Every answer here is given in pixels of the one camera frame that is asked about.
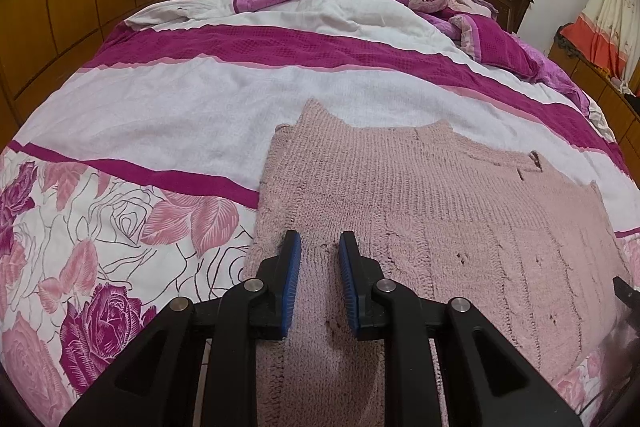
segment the white stripe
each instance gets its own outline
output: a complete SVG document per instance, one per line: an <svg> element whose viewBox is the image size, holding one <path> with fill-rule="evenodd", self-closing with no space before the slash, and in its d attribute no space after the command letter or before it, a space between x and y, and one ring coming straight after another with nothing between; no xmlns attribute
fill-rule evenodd
<svg viewBox="0 0 640 427"><path fill-rule="evenodd" d="M226 176L256 190L274 128L294 123L309 98L356 126L445 119L488 146L537 150L572 180L598 182L616 230L640 225L636 186L602 152L579 152L542 124L395 71L257 69L210 57L95 69L54 93L17 139L80 160Z"/></svg>
<svg viewBox="0 0 640 427"><path fill-rule="evenodd" d="M398 50L425 55L442 54L458 64L497 80L532 100L562 103L578 110L563 94L544 84L528 84L500 68L473 61L435 26L394 0L291 0L259 12L225 16L228 10L219 0L193 0L187 10L190 20L157 24L155 30L199 28L205 25L277 26L323 35L354 37L389 44Z"/></svg>

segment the metal screw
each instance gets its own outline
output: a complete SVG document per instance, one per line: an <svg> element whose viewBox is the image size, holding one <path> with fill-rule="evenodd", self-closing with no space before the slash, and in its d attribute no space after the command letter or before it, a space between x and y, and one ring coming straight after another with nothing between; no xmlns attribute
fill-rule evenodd
<svg viewBox="0 0 640 427"><path fill-rule="evenodd" d="M189 299L187 297L174 297L169 302L169 308L174 312L182 312L189 306Z"/></svg>
<svg viewBox="0 0 640 427"><path fill-rule="evenodd" d="M249 279L244 283L244 289L248 292L259 292L264 286L260 279Z"/></svg>
<svg viewBox="0 0 640 427"><path fill-rule="evenodd" d="M464 313L471 309L471 303L464 297L456 297L451 301L451 307L457 312Z"/></svg>
<svg viewBox="0 0 640 427"><path fill-rule="evenodd" d="M396 283L394 283L391 279L380 279L376 282L376 288L378 288L381 292L392 292L396 289Z"/></svg>

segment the bed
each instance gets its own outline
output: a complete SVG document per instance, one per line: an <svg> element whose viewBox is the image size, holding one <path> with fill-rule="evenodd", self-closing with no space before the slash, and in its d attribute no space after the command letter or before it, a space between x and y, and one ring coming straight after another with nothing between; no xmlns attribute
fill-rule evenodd
<svg viewBox="0 0 640 427"><path fill-rule="evenodd" d="M477 1L507 32L532 2ZM472 60L415 6L156 4L33 113L0 156L0 394L24 425L57 426L173 297L202 301L242 280L271 136L310 98L354 126L447 120L594 180L638 283L639 192L597 105ZM547 375L586 425L603 358L594 345Z"/></svg>

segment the knit fabric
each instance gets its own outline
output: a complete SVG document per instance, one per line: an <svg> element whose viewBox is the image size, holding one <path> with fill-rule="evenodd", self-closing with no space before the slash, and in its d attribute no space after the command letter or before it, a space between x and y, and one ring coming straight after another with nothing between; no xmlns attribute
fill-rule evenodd
<svg viewBox="0 0 640 427"><path fill-rule="evenodd" d="M274 134L248 277L288 229L302 236L293 324L257 351L258 421L269 427L383 425L382 343L348 328L343 230L420 297L470 299L547 380L609 333L620 312L611 280L629 280L595 183L443 121L354 128L315 101Z"/></svg>

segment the black cable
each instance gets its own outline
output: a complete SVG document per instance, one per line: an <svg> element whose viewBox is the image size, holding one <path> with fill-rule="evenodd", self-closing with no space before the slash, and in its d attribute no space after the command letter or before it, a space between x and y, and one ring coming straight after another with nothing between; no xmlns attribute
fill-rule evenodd
<svg viewBox="0 0 640 427"><path fill-rule="evenodd" d="M623 378L624 384L623 387L628 384L628 381L630 380L631 377L631 373L629 373L628 375L626 375L625 378ZM580 409L580 412L578 413L578 416L582 416L582 413L584 413L589 407L590 405L595 402L597 399L599 399L599 397L601 397L604 393L606 393L607 391L613 391L615 390L616 386L619 385L620 383L618 382L616 385L608 385L605 386L604 389L601 389L600 392L598 394L596 394L596 396L594 396L593 398L591 398L588 402L587 405L585 405L582 409Z"/></svg>
<svg viewBox="0 0 640 427"><path fill-rule="evenodd" d="M603 403L601 405L602 409L598 413L598 416L600 416L601 419L606 417L607 414L609 414L609 412L620 401L620 398L622 397L622 395L624 394L624 392L626 391L628 386L630 386L631 383L634 381L634 378L638 377L638 375L636 375L636 371L638 371L638 369L640 369L640 363L636 362L633 365L633 367L631 368L631 370L626 374L625 378L623 378L623 380L621 380L621 381L624 381L624 384L622 385L622 387L620 389L617 390L615 398L613 398L610 403L606 403L605 402L605 403ZM582 410L580 411L580 414L578 416L580 417L582 415L582 413L587 409L587 407L590 406L593 403L593 401L597 399L597 397L599 397L602 393L604 393L604 391L606 391L606 389L607 388L604 388L596 396L594 396L591 400L589 400L589 403L585 407L582 408Z"/></svg>

